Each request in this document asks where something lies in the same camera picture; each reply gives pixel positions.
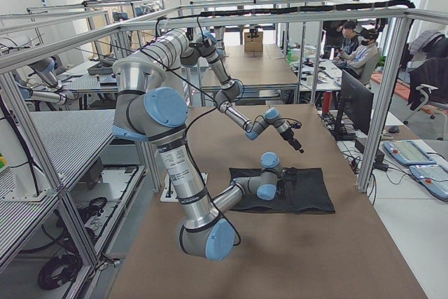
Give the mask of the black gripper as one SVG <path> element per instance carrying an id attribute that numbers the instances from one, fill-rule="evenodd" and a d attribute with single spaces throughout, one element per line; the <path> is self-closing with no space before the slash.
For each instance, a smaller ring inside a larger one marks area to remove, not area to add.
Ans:
<path id="1" fill-rule="evenodd" d="M 287 141 L 296 151 L 304 153 L 302 144 L 295 138 L 293 129 L 300 129 L 301 124 L 299 123 L 289 123 L 288 121 L 283 122 L 279 126 L 279 134 L 283 140 Z"/>
<path id="2" fill-rule="evenodd" d="M 297 184 L 297 169 L 283 169 L 277 181 L 276 198 L 291 199 Z"/>

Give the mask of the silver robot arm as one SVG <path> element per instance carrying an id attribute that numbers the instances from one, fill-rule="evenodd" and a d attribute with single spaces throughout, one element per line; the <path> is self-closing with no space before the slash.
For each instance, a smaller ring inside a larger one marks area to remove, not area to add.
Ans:
<path id="1" fill-rule="evenodd" d="M 199 58 L 209 63 L 220 82 L 221 89 L 214 97 L 216 108 L 249 139 L 274 127 L 295 150 L 302 148 L 294 137 L 294 127 L 277 109 L 268 109 L 260 119 L 249 120 L 233 106 L 242 86 L 228 74 L 214 40 L 208 34 L 194 36 L 185 29 L 173 29 L 114 63 L 118 98 L 113 133 L 121 139 L 156 146 L 185 214 L 178 233 L 180 249 L 192 256 L 222 260 L 239 236 L 225 217 L 226 211 L 248 194 L 274 199 L 282 166 L 276 153 L 264 153 L 258 176 L 237 178 L 220 195 L 210 196 L 188 147 L 188 106 L 182 94 L 164 86 L 166 74 L 174 74 L 180 65 L 190 67 Z"/>
<path id="2" fill-rule="evenodd" d="M 295 150 L 303 152 L 302 144 L 295 138 L 293 129 L 299 128 L 297 123 L 292 124 L 288 119 L 281 116 L 276 108 L 268 109 L 264 115 L 250 120 L 240 113 L 234 106 L 236 99 L 239 99 L 244 92 L 242 82 L 233 79 L 216 47 L 216 40 L 209 32 L 199 33 L 193 36 L 187 32 L 189 40 L 186 51 L 180 56 L 181 64 L 185 67 L 194 65 L 199 58 L 204 58 L 215 77 L 220 83 L 220 90 L 214 95 L 213 102 L 217 110 L 226 115 L 245 131 L 248 139 L 257 139 L 268 127 L 272 126 L 284 141 L 287 141 Z"/>

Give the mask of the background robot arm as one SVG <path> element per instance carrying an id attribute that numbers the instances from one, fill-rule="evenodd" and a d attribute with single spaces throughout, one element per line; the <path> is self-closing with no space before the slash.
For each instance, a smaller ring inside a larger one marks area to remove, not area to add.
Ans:
<path id="1" fill-rule="evenodd" d="M 58 56 L 46 57 L 42 60 L 27 65 L 33 74 L 41 80 L 44 90 L 35 90 L 29 87 L 20 77 L 19 73 L 12 71 L 13 78 L 24 100 L 49 102 L 57 105 L 65 105 L 68 101 L 79 98 L 76 91 L 69 90 L 60 79 L 56 71 L 61 67 Z"/>

